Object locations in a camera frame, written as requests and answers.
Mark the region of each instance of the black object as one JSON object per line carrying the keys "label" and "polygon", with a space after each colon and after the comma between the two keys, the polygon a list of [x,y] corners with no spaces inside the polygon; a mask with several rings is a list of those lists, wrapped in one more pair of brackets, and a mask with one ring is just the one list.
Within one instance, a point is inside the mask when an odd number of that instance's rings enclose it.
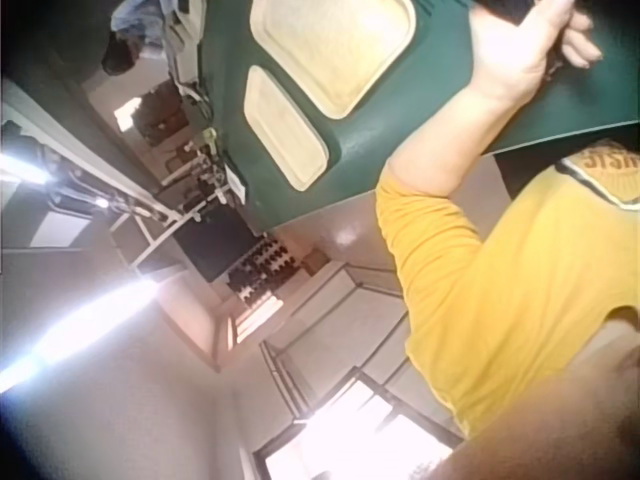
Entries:
{"label": "black object", "polygon": [[174,236],[207,282],[222,275],[261,240],[236,210],[219,204],[201,222],[187,222]]}

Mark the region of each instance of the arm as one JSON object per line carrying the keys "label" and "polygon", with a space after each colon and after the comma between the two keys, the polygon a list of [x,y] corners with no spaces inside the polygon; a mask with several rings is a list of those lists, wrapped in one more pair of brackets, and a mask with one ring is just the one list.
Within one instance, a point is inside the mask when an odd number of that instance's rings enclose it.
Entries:
{"label": "arm", "polygon": [[544,0],[520,26],[483,7],[470,14],[474,71],[469,85],[416,130],[391,156],[387,171],[412,189],[446,197],[509,119],[534,96],[542,81],[547,52],[559,32],[566,52],[579,50],[574,65],[589,65],[600,51],[582,33],[591,27],[573,12],[573,0]]}
{"label": "arm", "polygon": [[591,21],[572,14],[572,5],[572,0],[543,0],[519,27],[474,7],[471,82],[387,162],[377,188],[377,216],[396,261],[414,331],[438,317],[481,248],[475,229],[448,196],[533,97],[544,75],[546,52],[568,17],[573,15],[569,26],[582,42],[575,45],[589,58],[599,55],[580,33]]}

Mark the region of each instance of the yellow t-shirt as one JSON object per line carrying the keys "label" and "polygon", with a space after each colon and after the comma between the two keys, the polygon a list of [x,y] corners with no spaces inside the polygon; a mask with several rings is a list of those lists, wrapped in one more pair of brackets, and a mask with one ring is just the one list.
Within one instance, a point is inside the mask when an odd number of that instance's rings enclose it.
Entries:
{"label": "yellow t-shirt", "polygon": [[570,157],[573,177],[555,167],[538,175],[484,244],[449,199],[380,180],[408,355],[469,435],[567,366],[612,310],[639,308],[640,157],[588,152]]}

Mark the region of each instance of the person in background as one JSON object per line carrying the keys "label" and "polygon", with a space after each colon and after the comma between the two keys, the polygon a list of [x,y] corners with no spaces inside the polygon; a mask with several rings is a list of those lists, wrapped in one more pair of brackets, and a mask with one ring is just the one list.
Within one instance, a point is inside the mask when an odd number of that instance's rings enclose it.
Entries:
{"label": "person in background", "polygon": [[111,16],[102,69],[111,76],[131,70],[138,58],[165,59],[165,16],[173,0],[125,0]]}
{"label": "person in background", "polygon": [[[408,354],[474,437],[602,345],[619,338],[630,342],[628,352],[640,345],[640,155],[605,142],[563,159],[527,186],[482,244],[451,193],[534,97],[558,36],[585,75],[603,55],[573,0],[540,0],[519,26],[475,5],[470,24],[469,84],[392,154],[376,195],[410,312]],[[612,387],[633,390],[633,381]],[[569,399],[589,394],[575,387],[568,382],[558,398],[568,402],[565,413]],[[638,397],[634,404],[626,395],[621,408],[633,416]],[[550,408],[554,399],[545,396]],[[637,421],[624,428],[638,438]],[[528,441],[520,440],[525,450]]]}

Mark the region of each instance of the fluorescent light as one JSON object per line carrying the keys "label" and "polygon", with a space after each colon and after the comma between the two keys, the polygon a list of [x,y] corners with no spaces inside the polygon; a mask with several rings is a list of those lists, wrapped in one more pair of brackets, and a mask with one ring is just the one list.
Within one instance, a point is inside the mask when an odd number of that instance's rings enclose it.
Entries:
{"label": "fluorescent light", "polygon": [[2,175],[0,175],[0,180],[2,180],[3,182],[8,182],[8,183],[20,183],[20,182],[22,182],[22,180],[20,180],[18,177],[16,177],[15,175],[11,175],[9,173],[3,173]]}
{"label": "fluorescent light", "polygon": [[109,200],[106,198],[98,197],[96,198],[96,205],[100,208],[109,208]]}
{"label": "fluorescent light", "polygon": [[43,185],[51,177],[44,170],[31,165],[30,163],[18,160],[10,155],[2,154],[2,161],[0,162],[0,169],[9,173],[13,177],[17,177],[25,182],[36,183]]}
{"label": "fluorescent light", "polygon": [[131,118],[131,115],[133,115],[133,112],[138,109],[140,103],[142,103],[142,99],[140,97],[135,97],[113,112],[116,116],[118,127],[121,132],[133,127],[133,118]]}
{"label": "fluorescent light", "polygon": [[0,393],[24,382],[40,371],[40,362],[33,355],[21,358],[0,372]]}
{"label": "fluorescent light", "polygon": [[54,325],[33,352],[53,364],[92,344],[131,318],[155,296],[157,285],[142,280],[108,293]]}

